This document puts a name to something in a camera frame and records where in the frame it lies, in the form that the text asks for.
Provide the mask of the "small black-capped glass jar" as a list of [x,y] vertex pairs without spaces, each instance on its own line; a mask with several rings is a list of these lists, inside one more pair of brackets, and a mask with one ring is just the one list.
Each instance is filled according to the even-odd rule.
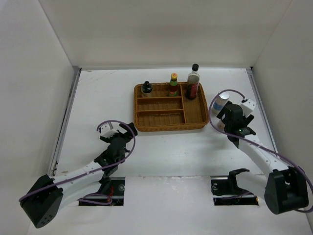
[[149,81],[145,81],[141,86],[141,97],[150,97],[152,95],[153,86]]

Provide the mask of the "tall soy sauce bottle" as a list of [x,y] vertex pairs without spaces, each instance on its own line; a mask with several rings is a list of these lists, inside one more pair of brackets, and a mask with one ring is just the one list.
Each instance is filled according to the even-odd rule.
[[195,99],[198,92],[200,75],[198,73],[199,65],[193,64],[192,71],[188,75],[186,97],[190,100]]

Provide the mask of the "red sauce bottle green label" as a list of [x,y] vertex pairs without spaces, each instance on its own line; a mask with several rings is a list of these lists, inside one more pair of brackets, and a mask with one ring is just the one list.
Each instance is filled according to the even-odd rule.
[[178,92],[178,75],[176,73],[171,74],[171,80],[169,82],[168,95],[169,96],[177,96]]

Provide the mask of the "white-lid spice jar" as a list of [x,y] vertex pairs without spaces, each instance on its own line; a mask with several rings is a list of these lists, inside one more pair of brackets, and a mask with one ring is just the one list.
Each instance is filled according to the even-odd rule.
[[223,123],[223,121],[220,119],[218,124],[217,124],[217,127],[221,130],[224,130],[225,128],[225,124]]

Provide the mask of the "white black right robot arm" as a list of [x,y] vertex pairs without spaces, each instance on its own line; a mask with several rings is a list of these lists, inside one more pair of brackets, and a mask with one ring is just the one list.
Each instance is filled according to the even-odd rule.
[[256,132],[248,126],[254,118],[253,115],[245,116],[240,105],[229,101],[217,117],[225,124],[227,138],[248,155],[264,175],[264,179],[260,179],[245,168],[230,171],[226,186],[232,194],[249,191],[263,198],[273,214],[300,212],[308,206],[304,173],[263,146]]

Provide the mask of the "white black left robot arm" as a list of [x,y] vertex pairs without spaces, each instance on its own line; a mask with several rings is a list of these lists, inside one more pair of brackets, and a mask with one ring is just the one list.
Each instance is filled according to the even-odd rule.
[[21,208],[37,229],[46,226],[62,208],[74,201],[104,206],[112,203],[110,195],[104,203],[89,200],[89,197],[108,193],[110,176],[131,155],[132,150],[127,150],[126,145],[130,141],[136,142],[137,136],[134,123],[118,121],[117,124],[124,129],[120,132],[114,129],[113,122],[108,120],[97,126],[100,140],[108,144],[98,157],[73,172],[54,177],[41,176],[19,199]]

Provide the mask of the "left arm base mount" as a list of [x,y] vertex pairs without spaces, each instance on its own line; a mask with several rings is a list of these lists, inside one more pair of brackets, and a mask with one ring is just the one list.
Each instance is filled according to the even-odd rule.
[[123,206],[126,178],[106,179],[98,192],[85,196],[78,206]]

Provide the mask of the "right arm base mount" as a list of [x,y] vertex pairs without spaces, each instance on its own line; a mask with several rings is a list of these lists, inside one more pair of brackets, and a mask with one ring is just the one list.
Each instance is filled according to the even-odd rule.
[[251,192],[239,188],[236,176],[240,173],[249,172],[248,169],[240,168],[230,171],[227,177],[212,177],[211,192],[215,206],[258,206],[258,197]]

